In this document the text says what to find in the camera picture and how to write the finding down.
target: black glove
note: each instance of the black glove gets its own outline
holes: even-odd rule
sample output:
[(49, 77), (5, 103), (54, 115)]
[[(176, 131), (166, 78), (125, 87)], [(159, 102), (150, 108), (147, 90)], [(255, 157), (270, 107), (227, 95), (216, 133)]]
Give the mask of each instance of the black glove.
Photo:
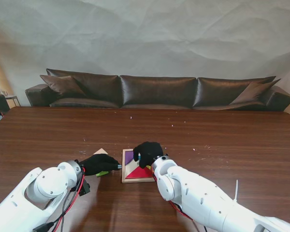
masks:
[(95, 175), (102, 171), (119, 170), (118, 161), (106, 154), (96, 154), (79, 162), (85, 168), (85, 175)]
[(145, 168), (147, 165), (152, 165), (157, 156), (163, 156), (163, 150), (157, 142), (145, 142), (133, 149), (133, 159), (137, 161), (141, 154), (140, 167)]

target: sofa armrest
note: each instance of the sofa armrest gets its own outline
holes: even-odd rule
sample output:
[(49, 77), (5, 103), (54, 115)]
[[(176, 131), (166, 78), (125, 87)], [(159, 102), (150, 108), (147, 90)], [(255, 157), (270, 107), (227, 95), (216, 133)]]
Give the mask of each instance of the sofa armrest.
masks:
[(25, 92), (31, 106), (49, 106), (49, 104), (57, 100), (56, 92), (47, 84), (28, 88)]
[(6, 114), (10, 110), (9, 104), (5, 99), (5, 96), (0, 94), (0, 114)]
[(284, 111), (290, 104), (290, 94), (278, 86), (273, 86), (261, 97), (268, 111)]

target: tangram puzzle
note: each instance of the tangram puzzle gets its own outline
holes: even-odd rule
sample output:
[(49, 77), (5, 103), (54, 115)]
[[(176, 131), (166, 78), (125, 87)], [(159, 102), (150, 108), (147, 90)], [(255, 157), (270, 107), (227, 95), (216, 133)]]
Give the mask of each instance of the tangram puzzle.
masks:
[(122, 183), (154, 181), (149, 167), (140, 168), (139, 162), (133, 159), (133, 149), (122, 150)]

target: green puzzle piece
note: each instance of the green puzzle piece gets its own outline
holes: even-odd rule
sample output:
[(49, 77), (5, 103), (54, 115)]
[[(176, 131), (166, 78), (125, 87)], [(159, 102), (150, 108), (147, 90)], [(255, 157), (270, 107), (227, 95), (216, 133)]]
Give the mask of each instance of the green puzzle piece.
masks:
[(106, 175), (106, 174), (108, 174), (108, 173), (109, 173), (109, 171), (102, 171), (102, 172), (96, 174), (96, 177), (100, 177), (100, 176), (102, 176), (102, 175)]

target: purple triangle piece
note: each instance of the purple triangle piece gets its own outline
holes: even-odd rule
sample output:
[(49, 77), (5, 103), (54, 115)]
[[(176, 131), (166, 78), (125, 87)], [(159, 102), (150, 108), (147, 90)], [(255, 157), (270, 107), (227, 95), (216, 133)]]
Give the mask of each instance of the purple triangle piece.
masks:
[(126, 151), (125, 155), (125, 165), (127, 165), (131, 160), (133, 160), (133, 151)]

